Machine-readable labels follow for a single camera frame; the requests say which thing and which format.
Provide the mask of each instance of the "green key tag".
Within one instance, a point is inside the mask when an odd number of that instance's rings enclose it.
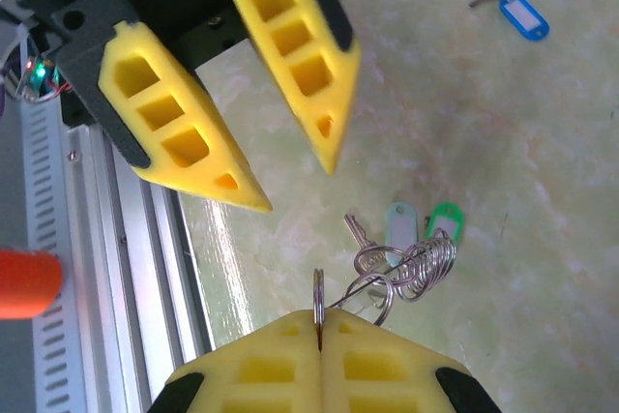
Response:
[[[392,203],[385,214],[385,245],[405,251],[417,244],[417,212],[407,203]],[[389,265],[398,266],[401,257],[395,253],[385,254]]]
[[[444,229],[449,237],[458,245],[462,237],[464,227],[464,213],[455,203],[441,203],[432,212],[429,226],[426,231],[426,238],[429,239],[434,230],[440,227]]]

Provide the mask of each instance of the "marble floor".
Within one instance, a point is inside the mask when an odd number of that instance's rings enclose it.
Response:
[[[382,242],[393,201],[451,200],[453,272],[384,327],[463,362],[504,413],[617,411],[617,0],[529,0],[540,43],[470,1],[341,0],[364,59],[333,176],[248,42],[198,69],[274,206],[182,199],[214,343],[310,308],[315,267],[336,300],[355,278],[345,213]]]

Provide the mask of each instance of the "key tag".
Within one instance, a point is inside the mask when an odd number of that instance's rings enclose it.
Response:
[[[441,203],[432,212],[429,226],[426,231],[426,238],[429,239],[434,233],[434,229],[440,227],[444,229],[449,237],[459,245],[464,227],[464,213],[455,203]]]
[[[550,32],[550,26],[527,0],[501,0],[501,13],[529,41],[540,41]]]
[[[385,245],[405,251],[419,241],[417,231],[417,212],[405,203],[392,203],[385,214]],[[395,253],[385,254],[389,264],[398,266],[401,257]]]

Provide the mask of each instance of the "rectangular cutout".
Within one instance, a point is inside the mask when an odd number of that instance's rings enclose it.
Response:
[[[53,321],[49,324],[45,324],[43,326],[43,331],[46,333],[47,331],[51,331],[52,329],[56,329],[59,328],[60,326],[62,326],[63,320],[62,319],[58,319],[56,321]]]
[[[239,185],[230,173],[225,173],[215,180],[215,184],[222,189],[228,189],[229,191],[237,191]]]
[[[152,131],[164,127],[185,114],[181,106],[172,96],[166,96],[158,101],[147,103],[137,109]]]
[[[290,68],[294,80],[306,97],[311,97],[321,91],[333,80],[331,71],[322,55],[316,55]]]
[[[59,389],[61,387],[65,387],[67,384],[69,384],[69,379],[67,379],[66,377],[63,379],[60,379],[58,381],[52,382],[51,384],[47,384],[45,386],[45,390],[50,392],[50,391],[55,391],[56,389]]]
[[[403,381],[406,370],[390,352],[346,352],[344,377],[351,381]]]
[[[57,372],[64,371],[65,369],[67,369],[67,364],[59,363],[58,365],[54,365],[53,367],[46,369],[44,374],[45,376],[50,376]]]
[[[170,137],[162,143],[169,156],[181,168],[187,168],[209,156],[209,146],[196,128]]]
[[[47,406],[47,408],[53,408],[54,406],[58,406],[62,403],[67,403],[69,401],[69,398],[69,394],[64,394],[63,396],[51,399],[45,404],[45,406]]]
[[[316,121],[316,127],[325,139],[328,139],[331,135],[331,128],[333,127],[333,118],[329,115],[323,116]]]
[[[294,0],[253,0],[262,21],[267,22],[294,7]]]
[[[281,331],[282,336],[299,336],[301,332],[299,331],[298,326],[288,326],[286,329]]]
[[[355,328],[350,326],[350,324],[345,322],[339,324],[338,332],[340,334],[361,334],[360,331],[357,331]]]
[[[223,413],[290,413],[292,401],[288,399],[226,400]]]
[[[243,361],[236,382],[294,382],[294,362],[288,358],[251,357]]]
[[[116,64],[114,82],[128,99],[159,82],[159,77],[144,57],[135,55]]]
[[[295,21],[272,33],[273,42],[282,56],[289,55],[311,41],[310,30],[303,21]]]
[[[350,413],[419,413],[411,398],[353,397],[349,401]]]

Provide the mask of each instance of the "blue key tag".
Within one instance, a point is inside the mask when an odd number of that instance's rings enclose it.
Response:
[[[540,41],[550,32],[548,22],[527,0],[501,0],[499,9],[529,41]]]

